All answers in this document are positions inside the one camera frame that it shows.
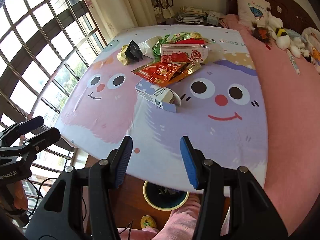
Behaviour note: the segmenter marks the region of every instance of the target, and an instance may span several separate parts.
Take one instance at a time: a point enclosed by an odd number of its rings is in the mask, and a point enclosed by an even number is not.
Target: cartoon tablecloth
[[[224,59],[208,63],[170,88],[182,99],[177,113],[138,96],[141,78],[131,71],[152,59],[123,66],[121,47],[154,36],[199,32]],[[146,89],[153,89],[151,84]],[[219,165],[247,166],[260,184],[267,168],[268,133],[257,73],[238,31],[211,26],[160,25],[122,31],[100,53],[70,95],[55,124],[62,136],[102,159],[133,139],[127,173],[179,190],[195,191],[180,154],[180,138]]]

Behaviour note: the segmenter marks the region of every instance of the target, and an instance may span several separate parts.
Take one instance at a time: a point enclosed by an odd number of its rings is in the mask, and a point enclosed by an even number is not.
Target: wooden floor
[[[97,159],[89,155],[86,167],[92,166],[97,162]],[[113,207],[113,215],[116,226],[118,228],[125,228],[131,220],[133,220],[132,228],[141,229],[140,219],[145,215],[152,216],[157,228],[161,230],[167,222],[170,211],[160,211],[151,207],[144,199],[142,188],[144,181],[133,176],[126,175],[124,181],[118,190],[110,190],[110,200]],[[84,189],[84,200],[88,203],[88,191]],[[225,218],[228,208],[230,206],[230,199],[225,199],[223,218]],[[90,232],[90,223],[88,223],[88,216],[84,221],[84,228],[87,233]]]

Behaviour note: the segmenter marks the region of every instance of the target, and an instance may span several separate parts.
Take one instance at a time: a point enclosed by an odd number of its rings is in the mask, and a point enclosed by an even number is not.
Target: purple cartoon character
[[[267,160],[268,134],[257,73],[228,60],[206,64],[170,87],[181,98],[177,113],[149,104],[154,138],[177,158],[180,138],[219,165],[254,169]]]

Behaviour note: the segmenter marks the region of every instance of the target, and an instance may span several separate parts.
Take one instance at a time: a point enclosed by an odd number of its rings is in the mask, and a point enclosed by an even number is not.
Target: headboard
[[[318,29],[309,14],[294,0],[266,0],[270,3],[271,13],[283,21],[284,28],[298,33],[307,27]],[[238,14],[237,0],[227,0],[227,14]]]

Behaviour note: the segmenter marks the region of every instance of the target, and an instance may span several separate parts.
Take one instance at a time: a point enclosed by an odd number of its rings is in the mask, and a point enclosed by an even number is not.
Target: cartoon eye
[[[89,87],[89,88],[94,87],[96,84],[99,83],[100,79],[101,79],[101,75],[95,74],[94,76],[89,78],[87,87]]]
[[[190,85],[191,93],[201,99],[210,98],[214,95],[214,84],[206,78],[197,78]]]
[[[239,84],[232,84],[228,88],[229,98],[238,105],[246,105],[250,101],[249,91]]]
[[[125,74],[121,74],[121,73],[115,74],[108,80],[107,87],[109,89],[117,89],[122,86],[124,81],[125,81]]]

